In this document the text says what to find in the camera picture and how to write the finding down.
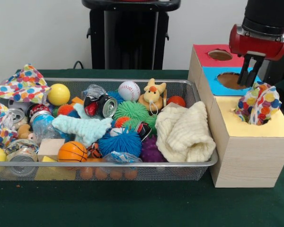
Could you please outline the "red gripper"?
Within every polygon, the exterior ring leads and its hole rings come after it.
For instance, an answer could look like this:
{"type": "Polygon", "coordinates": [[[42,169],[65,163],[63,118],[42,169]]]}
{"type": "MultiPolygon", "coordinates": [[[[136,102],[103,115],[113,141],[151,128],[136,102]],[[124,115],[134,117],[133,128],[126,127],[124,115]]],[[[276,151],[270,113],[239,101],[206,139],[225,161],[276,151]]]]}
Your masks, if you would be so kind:
{"type": "Polygon", "coordinates": [[[281,36],[261,36],[245,30],[239,24],[235,24],[230,33],[229,49],[233,54],[244,56],[237,84],[251,87],[264,58],[270,61],[277,61],[284,55],[284,33],[281,36]],[[262,57],[252,57],[255,64],[249,72],[250,54],[262,57]]]}

